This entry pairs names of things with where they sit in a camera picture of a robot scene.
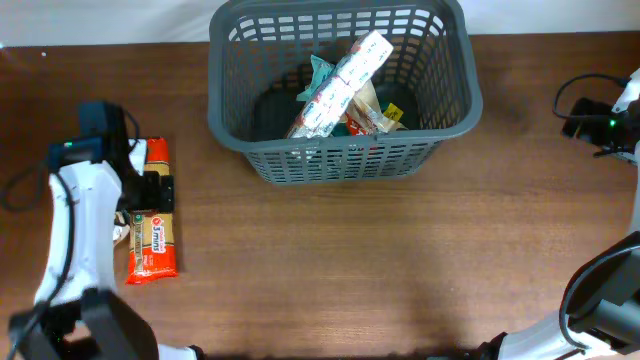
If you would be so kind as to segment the brown white cookie bag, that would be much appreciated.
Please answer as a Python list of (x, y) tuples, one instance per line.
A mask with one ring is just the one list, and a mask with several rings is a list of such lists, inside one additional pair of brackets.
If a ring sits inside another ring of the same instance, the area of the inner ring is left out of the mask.
[(124, 241), (131, 231), (131, 217), (127, 211), (118, 211), (114, 217), (113, 245)]

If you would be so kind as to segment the orange spaghetti packet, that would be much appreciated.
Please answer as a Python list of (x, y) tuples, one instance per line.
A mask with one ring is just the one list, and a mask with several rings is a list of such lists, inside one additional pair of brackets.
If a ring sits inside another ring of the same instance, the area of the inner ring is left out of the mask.
[(164, 138), (149, 138), (144, 174), (152, 175), (151, 185), (159, 190), (158, 194), (152, 194), (157, 207), (131, 214), (127, 285), (178, 276), (173, 227), (175, 186), (169, 162), (168, 142)]

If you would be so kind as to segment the teal wet wipes pack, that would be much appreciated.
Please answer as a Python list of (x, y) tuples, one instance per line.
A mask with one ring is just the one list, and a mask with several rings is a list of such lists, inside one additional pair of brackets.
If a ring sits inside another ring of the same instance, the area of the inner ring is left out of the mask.
[(311, 55), (310, 62), (313, 70), (310, 84), (296, 96), (298, 102), (307, 102), (320, 85), (333, 73), (335, 66), (324, 59)]

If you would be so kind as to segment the beige snack bag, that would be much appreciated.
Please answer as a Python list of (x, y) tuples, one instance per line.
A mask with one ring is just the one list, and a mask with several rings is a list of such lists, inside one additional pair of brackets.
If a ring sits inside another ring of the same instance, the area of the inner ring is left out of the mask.
[(360, 88), (342, 116), (351, 135), (375, 135), (407, 130), (400, 119), (404, 112), (393, 103), (382, 111), (371, 81)]

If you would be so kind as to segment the Kleenex tissue multipack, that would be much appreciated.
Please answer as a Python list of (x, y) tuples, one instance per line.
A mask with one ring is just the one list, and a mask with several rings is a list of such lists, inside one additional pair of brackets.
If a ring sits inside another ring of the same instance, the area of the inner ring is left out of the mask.
[(370, 31), (334, 65), (333, 73), (314, 92), (296, 116), (287, 138), (328, 137), (346, 112), (355, 93), (369, 81), (393, 51), (378, 31)]

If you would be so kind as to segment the green Nescafe coffee bag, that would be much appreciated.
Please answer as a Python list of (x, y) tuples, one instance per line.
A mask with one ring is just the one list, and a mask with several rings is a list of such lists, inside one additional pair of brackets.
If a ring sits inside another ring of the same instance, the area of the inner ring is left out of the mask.
[(388, 117), (380, 109), (371, 107), (368, 103), (354, 100), (341, 116), (331, 135), (335, 137), (376, 135), (398, 130), (407, 130), (407, 127), (399, 120)]

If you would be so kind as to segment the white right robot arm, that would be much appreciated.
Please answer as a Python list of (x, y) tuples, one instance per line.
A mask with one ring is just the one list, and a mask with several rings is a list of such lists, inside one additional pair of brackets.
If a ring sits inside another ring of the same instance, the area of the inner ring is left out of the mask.
[[(589, 78), (622, 89), (612, 105), (588, 98), (571, 112), (556, 106), (570, 85)], [(591, 73), (564, 83), (553, 114), (565, 121), (562, 134), (598, 148), (595, 158), (613, 156), (639, 165), (639, 73), (616, 77)], [(531, 327), (501, 333), (465, 359), (593, 359), (639, 350), (639, 195), (634, 195), (628, 234), (581, 266), (568, 282), (559, 309)]]

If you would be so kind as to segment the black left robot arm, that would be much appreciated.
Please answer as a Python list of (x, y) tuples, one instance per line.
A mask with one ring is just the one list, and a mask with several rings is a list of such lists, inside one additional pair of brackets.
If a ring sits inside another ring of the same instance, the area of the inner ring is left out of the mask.
[(159, 343), (116, 293), (117, 213), (169, 214), (175, 208), (172, 176), (140, 172), (131, 162), (131, 153), (147, 144), (128, 135), (133, 120), (117, 104), (83, 103), (80, 136), (50, 145), (40, 165), (53, 200), (48, 259), (33, 307), (9, 320), (9, 358), (204, 358), (195, 345)]

